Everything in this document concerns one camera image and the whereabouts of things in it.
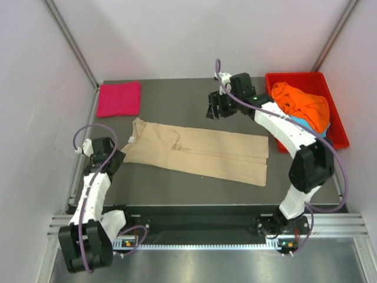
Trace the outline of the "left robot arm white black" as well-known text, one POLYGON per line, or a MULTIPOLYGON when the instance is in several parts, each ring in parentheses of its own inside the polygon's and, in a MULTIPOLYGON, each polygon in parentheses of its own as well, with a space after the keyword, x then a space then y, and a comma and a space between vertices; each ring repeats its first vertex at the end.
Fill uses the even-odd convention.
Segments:
POLYGON ((134 225, 122 209, 103 213, 106 193, 125 154, 109 137, 86 139, 80 150, 90 158, 83 171, 82 194, 68 225, 58 231, 64 262, 71 274, 111 266, 118 232, 129 233, 134 225))

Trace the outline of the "beige t shirt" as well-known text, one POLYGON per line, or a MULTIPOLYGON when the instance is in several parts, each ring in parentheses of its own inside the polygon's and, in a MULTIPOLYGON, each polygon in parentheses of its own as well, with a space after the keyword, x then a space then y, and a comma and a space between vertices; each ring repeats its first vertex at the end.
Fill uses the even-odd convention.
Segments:
POLYGON ((264 187, 266 136, 133 121, 124 162, 264 187))

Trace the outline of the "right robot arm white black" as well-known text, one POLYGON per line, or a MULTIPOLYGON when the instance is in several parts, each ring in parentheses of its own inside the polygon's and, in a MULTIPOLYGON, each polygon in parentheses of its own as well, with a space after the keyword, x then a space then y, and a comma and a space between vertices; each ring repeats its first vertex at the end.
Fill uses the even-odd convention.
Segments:
POLYGON ((269 219, 258 224, 259 233, 265 236, 289 233, 312 196, 332 177, 334 156, 315 135, 290 123, 271 95, 257 94, 247 73, 217 73, 214 79, 220 88, 209 94, 206 116, 217 120, 241 112, 269 131, 293 159, 285 198, 269 219))

